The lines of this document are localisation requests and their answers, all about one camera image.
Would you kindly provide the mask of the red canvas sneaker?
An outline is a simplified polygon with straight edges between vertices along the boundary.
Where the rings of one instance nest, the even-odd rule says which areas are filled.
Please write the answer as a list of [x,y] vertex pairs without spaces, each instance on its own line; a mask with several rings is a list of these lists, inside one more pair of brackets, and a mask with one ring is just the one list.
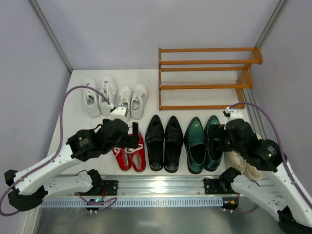
[[126,152],[129,154],[133,164],[133,168],[137,173],[142,173],[146,169],[144,140],[140,131],[138,131],[138,147],[136,149],[128,148]]
[[118,147],[115,147],[112,150],[112,152],[114,154],[114,157],[117,161],[119,168],[124,172],[129,171],[132,167],[130,154],[127,153],[124,148],[118,148]]

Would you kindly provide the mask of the black loafer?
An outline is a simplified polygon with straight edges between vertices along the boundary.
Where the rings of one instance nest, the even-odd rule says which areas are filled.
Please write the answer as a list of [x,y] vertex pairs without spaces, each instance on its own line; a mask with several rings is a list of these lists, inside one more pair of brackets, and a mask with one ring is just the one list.
[[164,169],[175,173],[179,169],[180,155],[183,147],[183,132],[176,116],[171,116],[164,133]]
[[149,167],[152,171],[160,171],[164,166],[164,129],[161,119],[154,115],[145,133]]

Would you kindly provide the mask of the green loafer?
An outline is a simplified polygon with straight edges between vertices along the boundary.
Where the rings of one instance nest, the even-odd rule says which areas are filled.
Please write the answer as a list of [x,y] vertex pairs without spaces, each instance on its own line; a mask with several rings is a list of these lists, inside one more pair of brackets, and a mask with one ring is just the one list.
[[198,117],[192,118],[184,134],[187,166],[191,174],[199,174],[205,165],[206,147],[203,126]]
[[209,153],[207,150],[207,127],[210,124],[220,124],[219,119],[217,116],[212,115],[204,128],[204,134],[205,134],[205,146],[206,146],[206,157],[205,157],[205,165],[204,169],[210,172],[215,171],[218,166],[220,165],[221,159],[222,159],[222,152],[214,152],[214,153]]

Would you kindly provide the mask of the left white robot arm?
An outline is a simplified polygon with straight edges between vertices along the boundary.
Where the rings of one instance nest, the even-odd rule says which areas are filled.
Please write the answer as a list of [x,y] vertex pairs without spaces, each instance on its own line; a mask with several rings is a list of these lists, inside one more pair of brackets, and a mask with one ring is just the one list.
[[138,147],[138,123],[129,127],[121,119],[104,119],[94,129],[79,130],[68,138],[50,157],[23,171],[8,170],[9,204],[19,212],[31,210],[44,200],[60,195],[99,195],[104,183],[99,172],[89,170],[82,175],[59,177],[63,171],[98,158],[114,148]]

